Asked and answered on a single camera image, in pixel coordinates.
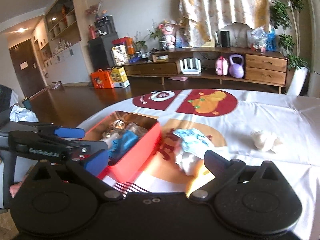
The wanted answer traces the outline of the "person's left hand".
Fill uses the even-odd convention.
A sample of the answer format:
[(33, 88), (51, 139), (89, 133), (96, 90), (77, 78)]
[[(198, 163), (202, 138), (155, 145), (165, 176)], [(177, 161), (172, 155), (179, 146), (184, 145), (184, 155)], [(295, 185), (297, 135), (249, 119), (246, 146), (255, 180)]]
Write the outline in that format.
[(17, 192), (19, 191), (20, 187), (22, 186), (22, 184), (24, 183), (26, 178), (27, 178), (27, 175), (25, 175), (23, 177), (22, 181), (20, 181), (19, 183), (11, 185), (9, 192), (10, 192), (12, 198), (14, 198), (16, 196)]

